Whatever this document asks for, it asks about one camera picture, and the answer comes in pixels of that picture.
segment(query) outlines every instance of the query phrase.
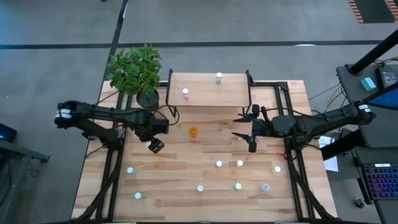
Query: blue box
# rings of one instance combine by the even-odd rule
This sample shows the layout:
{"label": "blue box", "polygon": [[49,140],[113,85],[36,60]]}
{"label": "blue box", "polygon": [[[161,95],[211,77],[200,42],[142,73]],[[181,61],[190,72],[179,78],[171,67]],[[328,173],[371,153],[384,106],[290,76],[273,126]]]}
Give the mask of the blue box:
{"label": "blue box", "polygon": [[371,91],[376,88],[376,85],[374,84],[373,80],[369,77],[362,79],[361,83],[362,86],[365,87],[366,91]]}

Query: orange cup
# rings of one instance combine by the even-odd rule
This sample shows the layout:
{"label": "orange cup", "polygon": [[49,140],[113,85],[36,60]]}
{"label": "orange cup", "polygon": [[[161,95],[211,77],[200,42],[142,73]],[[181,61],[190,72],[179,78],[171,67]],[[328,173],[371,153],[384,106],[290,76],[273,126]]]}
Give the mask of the orange cup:
{"label": "orange cup", "polygon": [[196,127],[191,127],[189,129],[189,135],[191,136],[191,138],[198,137],[198,129]]}

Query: green leaves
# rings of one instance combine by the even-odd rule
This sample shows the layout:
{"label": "green leaves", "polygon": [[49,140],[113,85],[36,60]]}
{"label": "green leaves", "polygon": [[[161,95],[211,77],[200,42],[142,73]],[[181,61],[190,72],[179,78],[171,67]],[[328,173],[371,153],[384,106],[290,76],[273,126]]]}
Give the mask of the green leaves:
{"label": "green leaves", "polygon": [[152,46],[123,49],[112,56],[108,63],[111,87],[135,95],[142,91],[148,95],[159,86],[159,70],[162,68],[159,51]]}

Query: black plant pot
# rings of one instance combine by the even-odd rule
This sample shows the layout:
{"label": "black plant pot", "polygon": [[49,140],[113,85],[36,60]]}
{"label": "black plant pot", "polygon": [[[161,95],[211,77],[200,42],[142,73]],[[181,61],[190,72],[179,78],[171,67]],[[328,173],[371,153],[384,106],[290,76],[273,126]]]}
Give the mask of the black plant pot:
{"label": "black plant pot", "polygon": [[137,94],[137,102],[143,108],[156,110],[159,108],[159,93],[155,90],[155,92],[145,95],[140,91]]}

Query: wooden table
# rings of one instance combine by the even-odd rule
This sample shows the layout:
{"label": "wooden table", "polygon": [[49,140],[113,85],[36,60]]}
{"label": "wooden table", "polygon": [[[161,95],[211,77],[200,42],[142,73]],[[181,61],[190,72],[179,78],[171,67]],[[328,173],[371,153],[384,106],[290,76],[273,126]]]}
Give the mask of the wooden table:
{"label": "wooden table", "polygon": [[[169,105],[171,106],[231,106],[248,107],[248,75],[224,73],[220,84],[215,73],[170,74]],[[182,90],[189,90],[184,99]]]}
{"label": "wooden table", "polygon": [[[304,82],[289,80],[290,97],[295,110],[311,113]],[[111,94],[109,83],[105,83],[101,98]],[[160,100],[165,101],[165,88],[159,90]],[[275,108],[274,90],[269,87],[252,87],[253,104]],[[114,106],[111,97],[101,106]],[[163,112],[173,122],[167,108]],[[132,133],[127,132],[123,164],[119,180],[118,197],[114,210],[114,221],[121,222],[266,222],[296,221],[294,200],[287,163],[278,152],[284,151],[282,139],[263,138],[257,144],[257,152],[248,152],[248,144],[240,141],[231,131],[249,133],[251,123],[234,123],[241,108],[227,107],[178,107],[181,118],[171,126],[169,134],[157,135],[165,147],[153,154]],[[270,111],[269,117],[276,116]],[[198,137],[192,139],[188,129],[198,128]],[[88,153],[100,146],[92,141]],[[79,216],[98,193],[101,184],[106,150],[92,154],[84,163],[72,217]],[[307,147],[303,150],[310,188],[326,208],[336,216],[335,205],[319,150]],[[243,160],[241,168],[237,160]],[[216,161],[223,166],[216,168]],[[282,172],[273,174],[274,166]],[[134,167],[137,174],[128,174],[126,169]],[[235,190],[235,183],[243,188]],[[261,192],[262,184],[269,184],[268,193]],[[203,185],[204,191],[197,192]],[[144,199],[134,199],[141,192]],[[302,192],[302,208],[306,215]],[[104,214],[108,200],[105,201]]]}

